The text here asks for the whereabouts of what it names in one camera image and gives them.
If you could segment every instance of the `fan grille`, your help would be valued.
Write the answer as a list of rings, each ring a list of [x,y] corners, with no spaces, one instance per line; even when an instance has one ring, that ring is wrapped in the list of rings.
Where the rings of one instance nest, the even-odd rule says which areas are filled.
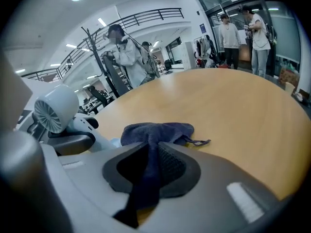
[[[61,133],[63,131],[60,119],[46,102],[40,100],[35,102],[35,115],[48,131],[52,133]]]

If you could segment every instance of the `backpack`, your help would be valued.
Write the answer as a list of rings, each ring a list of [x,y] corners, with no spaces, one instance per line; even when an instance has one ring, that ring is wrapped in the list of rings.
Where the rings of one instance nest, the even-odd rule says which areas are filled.
[[[264,23],[267,29],[266,37],[269,41],[269,43],[272,45],[274,42],[274,39],[276,39],[276,31],[274,30],[273,26],[270,26],[268,23]]]

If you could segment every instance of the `white shirt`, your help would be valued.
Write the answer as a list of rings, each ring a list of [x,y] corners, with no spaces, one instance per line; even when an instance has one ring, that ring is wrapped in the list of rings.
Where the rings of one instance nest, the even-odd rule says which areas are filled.
[[[267,34],[267,28],[266,24],[264,23],[263,19],[260,15],[254,14],[253,19],[250,26],[253,26],[256,24],[256,21],[261,22],[261,29],[259,30],[253,30],[253,49],[255,50],[269,50],[271,49],[270,43],[266,37]]]
[[[122,38],[124,40],[127,43],[120,44],[120,52],[114,52],[113,55],[119,65],[125,66],[131,86],[136,88],[147,77],[147,73],[142,68],[142,56],[133,40],[127,35]]]
[[[237,27],[233,23],[219,25],[219,43],[226,49],[238,49],[241,39]]]

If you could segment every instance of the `dark towel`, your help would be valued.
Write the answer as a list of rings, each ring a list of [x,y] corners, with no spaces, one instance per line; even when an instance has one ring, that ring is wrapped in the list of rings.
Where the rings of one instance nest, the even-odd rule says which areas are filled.
[[[158,161],[158,143],[169,142],[178,145],[185,145],[191,142],[196,146],[202,146],[210,142],[192,141],[191,135],[194,127],[188,123],[137,123],[124,128],[121,144],[122,146],[136,142],[149,144],[148,164],[140,182],[133,186],[132,193],[125,210],[118,212],[114,218],[123,223],[137,227],[138,224],[126,222],[126,218],[134,211],[142,208],[155,206],[159,202],[160,173]]]

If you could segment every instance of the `white fan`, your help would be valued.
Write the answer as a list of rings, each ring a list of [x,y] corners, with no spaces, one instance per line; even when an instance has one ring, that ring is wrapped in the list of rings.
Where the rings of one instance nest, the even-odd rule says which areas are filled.
[[[113,149],[115,146],[102,137],[83,117],[77,115],[79,100],[77,95],[66,85],[55,87],[46,95],[40,96],[35,102],[35,115],[38,121],[52,133],[88,132],[95,136],[96,141],[91,152]]]

